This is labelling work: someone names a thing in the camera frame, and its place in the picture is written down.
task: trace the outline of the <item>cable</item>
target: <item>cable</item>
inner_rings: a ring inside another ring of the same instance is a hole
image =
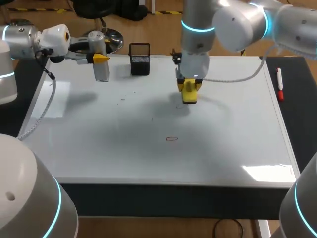
[[[265,53],[265,55],[263,56],[262,60],[261,60],[261,63],[259,65],[259,67],[257,68],[257,70],[249,77],[246,77],[246,78],[241,78],[241,79],[236,79],[236,80],[219,80],[219,79],[207,79],[207,78],[204,78],[203,81],[208,81],[208,82],[216,82],[216,83],[239,83],[239,82],[244,82],[244,81],[247,81],[251,78],[254,78],[259,72],[260,70],[262,69],[264,63],[265,63],[265,60],[267,58],[267,56],[269,55],[269,53],[276,47],[276,45],[273,45],[271,46],[267,52]]]
[[[37,51],[35,52],[35,60],[37,61],[37,63],[39,64],[39,66],[43,69],[43,71],[45,73],[48,74],[48,76],[51,78],[52,82],[53,82],[53,90],[52,90],[52,94],[50,96],[50,99],[44,109],[44,111],[42,112],[41,116],[36,120],[35,124],[31,127],[31,129],[29,129],[27,132],[25,132],[24,134],[20,135],[17,137],[17,139],[19,140],[24,140],[25,138],[27,138],[30,134],[32,134],[35,129],[39,126],[39,124],[41,123],[41,121],[43,120],[46,112],[48,111],[48,109],[50,108],[50,105],[53,101],[54,95],[55,95],[55,91],[56,91],[56,81],[55,81],[55,76],[49,72],[44,66],[43,64],[40,62],[39,58],[37,57],[38,52],[41,52],[42,55],[44,54],[42,51]]]
[[[218,224],[224,220],[225,219],[220,219],[215,223],[213,230],[212,230],[212,238],[216,238],[216,228],[217,228]],[[244,230],[243,230],[243,226],[241,225],[241,223],[236,219],[228,219],[228,220],[234,221],[238,225],[238,227],[240,228],[240,238],[243,238]]]
[[[44,109],[44,111],[42,112],[41,116],[36,120],[35,124],[31,127],[31,129],[29,129],[27,132],[25,132],[23,135],[20,135],[18,136],[17,138],[19,140],[24,140],[26,137],[28,137],[31,133],[33,133],[35,131],[35,129],[39,126],[39,124],[41,123],[42,119],[44,118],[46,112],[48,111],[52,101],[53,101],[53,98],[54,98],[54,95],[55,95],[55,91],[56,91],[56,81],[53,80],[53,90],[52,90],[52,94],[50,96],[50,99]]]

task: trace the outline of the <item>white cable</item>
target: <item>white cable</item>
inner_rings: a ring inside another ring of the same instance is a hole
[[[276,47],[276,45],[272,45],[268,50],[267,52],[265,53],[265,55],[263,56],[262,60],[261,60],[261,63],[259,65],[259,67],[257,68],[257,70],[249,77],[246,77],[246,78],[241,78],[241,79],[236,79],[236,80],[219,80],[219,79],[207,79],[207,78],[204,78],[203,81],[208,81],[208,82],[216,82],[216,83],[239,83],[239,82],[244,82],[244,81],[247,81],[251,78],[254,78],[259,72],[260,70],[262,69],[264,63],[265,63],[265,60],[268,56],[268,54]]]
[[[19,140],[24,140],[26,137],[28,137],[30,134],[32,134],[35,129],[39,126],[39,124],[41,123],[42,119],[44,118],[46,112],[48,111],[52,101],[53,101],[53,98],[54,98],[54,95],[55,95],[55,91],[56,91],[56,81],[55,80],[52,80],[53,82],[53,90],[52,90],[52,94],[50,96],[50,99],[43,111],[43,113],[41,114],[41,116],[36,120],[35,124],[32,126],[32,128],[30,130],[28,130],[27,132],[25,132],[23,135],[20,135],[18,136],[17,138]]]

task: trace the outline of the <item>black cable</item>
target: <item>black cable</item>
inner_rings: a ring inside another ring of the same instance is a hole
[[[52,72],[48,71],[48,70],[45,68],[43,62],[40,61],[39,55],[38,55],[39,52],[41,52],[41,56],[42,56],[42,57],[46,57],[46,56],[47,56],[47,54],[46,54],[43,50],[36,51],[36,52],[35,52],[35,60],[36,60],[36,62],[37,62],[38,65],[41,67],[41,69],[42,69],[45,73],[48,74],[48,76],[51,78],[51,80],[55,80],[54,74],[53,74]]]
[[[220,223],[220,222],[222,222],[222,221],[224,221],[225,219],[220,219],[220,220],[218,220],[216,223],[215,223],[215,225],[214,225],[214,227],[213,227],[213,230],[212,230],[212,238],[216,238],[216,228],[217,228],[217,226],[218,226],[218,224]],[[236,220],[236,219],[229,219],[229,220],[231,220],[231,221],[234,221],[237,225],[238,225],[238,227],[240,228],[240,238],[243,238],[243,227],[242,227],[242,225],[241,225],[241,223],[238,221],[238,220]]]

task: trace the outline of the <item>silver canister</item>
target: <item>silver canister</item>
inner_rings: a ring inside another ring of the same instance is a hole
[[[89,50],[92,53],[107,55],[105,38],[102,32],[92,31],[88,35]],[[94,63],[94,74],[96,81],[109,82],[110,70],[108,62]]]

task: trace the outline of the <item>yellow object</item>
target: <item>yellow object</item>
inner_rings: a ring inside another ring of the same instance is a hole
[[[110,58],[108,56],[104,56],[102,54],[94,54],[93,60],[94,63],[104,63],[108,61]]]
[[[196,90],[198,91],[202,87],[202,83],[196,83]]]
[[[182,89],[183,104],[197,103],[197,89],[195,79],[185,79]]]
[[[169,12],[171,14],[181,15],[181,13],[179,11],[167,11],[167,12]]]
[[[184,84],[183,83],[178,83],[177,87],[178,87],[178,91],[181,92],[183,90],[183,88],[184,88]]]
[[[57,11],[57,13],[63,13],[63,12],[66,12],[66,10],[65,10],[65,9],[59,9],[59,10]]]

